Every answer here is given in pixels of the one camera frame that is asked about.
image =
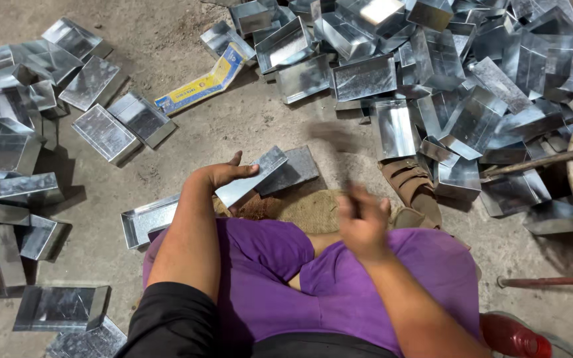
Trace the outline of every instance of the motion-blurred hand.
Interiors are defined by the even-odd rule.
[[[231,183],[234,179],[247,178],[258,174],[260,166],[258,164],[241,166],[240,160],[242,157],[243,151],[239,150],[229,162],[202,167],[196,170],[194,174],[208,178],[214,191]]]
[[[363,265],[382,261],[392,253],[386,243],[390,201],[388,198],[379,201],[363,185],[352,185],[350,194],[359,205],[361,217],[353,217],[351,199],[338,197],[339,234],[346,247]]]

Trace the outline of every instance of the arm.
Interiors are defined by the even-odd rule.
[[[338,198],[339,232],[375,284],[404,355],[489,357],[489,351],[458,325],[388,247],[388,199],[379,203],[363,187],[354,187],[351,193],[362,218],[352,217],[349,199]]]
[[[229,163],[202,167],[189,175],[154,261],[148,287],[164,281],[184,283],[217,302],[220,249],[211,195],[236,178],[258,172],[257,165],[238,166],[241,158],[239,151]]]

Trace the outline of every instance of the blurred hammer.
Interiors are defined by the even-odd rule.
[[[350,194],[351,180],[346,165],[342,164],[342,152],[354,153],[357,149],[355,139],[339,126],[337,122],[310,122],[307,126],[309,137],[328,142],[334,149],[335,163],[338,169],[339,182],[346,196],[353,205],[353,217],[361,218],[358,201]]]

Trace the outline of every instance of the person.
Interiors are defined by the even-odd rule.
[[[460,243],[432,229],[386,232],[389,200],[362,185],[338,198],[337,233],[215,218],[214,191],[262,170],[241,156],[187,177],[146,254],[145,292],[116,357],[489,357]]]

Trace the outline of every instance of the red bottle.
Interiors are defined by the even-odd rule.
[[[547,338],[522,323],[497,313],[482,313],[481,334],[492,350],[518,358],[551,358]]]

